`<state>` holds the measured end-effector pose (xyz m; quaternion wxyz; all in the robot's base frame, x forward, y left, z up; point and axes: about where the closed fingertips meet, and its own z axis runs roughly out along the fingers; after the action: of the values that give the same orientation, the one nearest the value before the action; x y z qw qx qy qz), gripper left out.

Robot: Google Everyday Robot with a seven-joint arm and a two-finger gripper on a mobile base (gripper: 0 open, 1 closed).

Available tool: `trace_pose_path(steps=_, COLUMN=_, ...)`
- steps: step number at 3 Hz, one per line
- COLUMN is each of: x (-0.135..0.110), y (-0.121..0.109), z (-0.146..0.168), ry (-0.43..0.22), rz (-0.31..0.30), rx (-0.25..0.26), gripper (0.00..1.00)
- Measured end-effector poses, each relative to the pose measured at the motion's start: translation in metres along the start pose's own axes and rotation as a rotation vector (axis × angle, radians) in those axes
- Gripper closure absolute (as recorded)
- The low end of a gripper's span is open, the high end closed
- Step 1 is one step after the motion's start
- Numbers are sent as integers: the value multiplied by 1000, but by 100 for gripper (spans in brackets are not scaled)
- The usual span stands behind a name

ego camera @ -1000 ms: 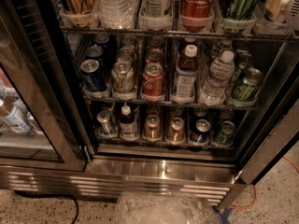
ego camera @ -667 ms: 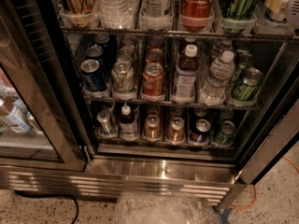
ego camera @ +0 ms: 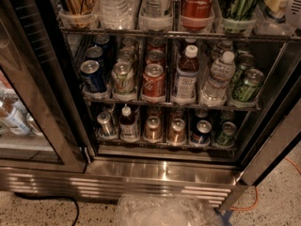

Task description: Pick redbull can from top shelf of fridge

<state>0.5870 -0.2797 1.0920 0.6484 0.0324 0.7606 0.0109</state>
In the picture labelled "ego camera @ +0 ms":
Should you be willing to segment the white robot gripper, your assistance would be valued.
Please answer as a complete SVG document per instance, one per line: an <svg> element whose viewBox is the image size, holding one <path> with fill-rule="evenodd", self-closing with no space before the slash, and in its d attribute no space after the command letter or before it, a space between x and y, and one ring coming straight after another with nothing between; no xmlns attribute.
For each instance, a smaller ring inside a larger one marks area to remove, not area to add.
<svg viewBox="0 0 301 226"><path fill-rule="evenodd" d="M301 29L301 0L263 0L263 2L273 12L286 7L286 22L296 29Z"/></svg>

